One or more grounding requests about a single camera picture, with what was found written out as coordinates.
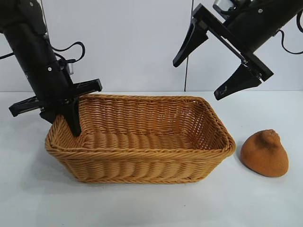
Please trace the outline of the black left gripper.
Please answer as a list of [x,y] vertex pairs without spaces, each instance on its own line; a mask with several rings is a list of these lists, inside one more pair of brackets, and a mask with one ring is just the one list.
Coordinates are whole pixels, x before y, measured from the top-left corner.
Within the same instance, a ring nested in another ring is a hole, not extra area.
[[101,91],[100,80],[73,83],[67,70],[70,62],[58,60],[49,40],[25,23],[7,27],[4,36],[35,94],[13,104],[12,115],[41,109],[40,117],[50,124],[63,115],[73,136],[80,136],[79,97]]

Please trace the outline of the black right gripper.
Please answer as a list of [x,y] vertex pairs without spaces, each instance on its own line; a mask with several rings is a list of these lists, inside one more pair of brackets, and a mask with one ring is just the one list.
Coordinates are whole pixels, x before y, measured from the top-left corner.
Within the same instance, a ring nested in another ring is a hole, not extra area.
[[206,7],[199,4],[193,11],[193,19],[184,42],[173,59],[173,66],[178,67],[205,42],[208,39],[206,32],[210,31],[230,50],[239,51],[241,55],[241,65],[215,90],[216,100],[258,87],[274,73],[254,52],[302,12],[301,0],[242,0],[233,9],[220,11],[227,17],[222,23]]

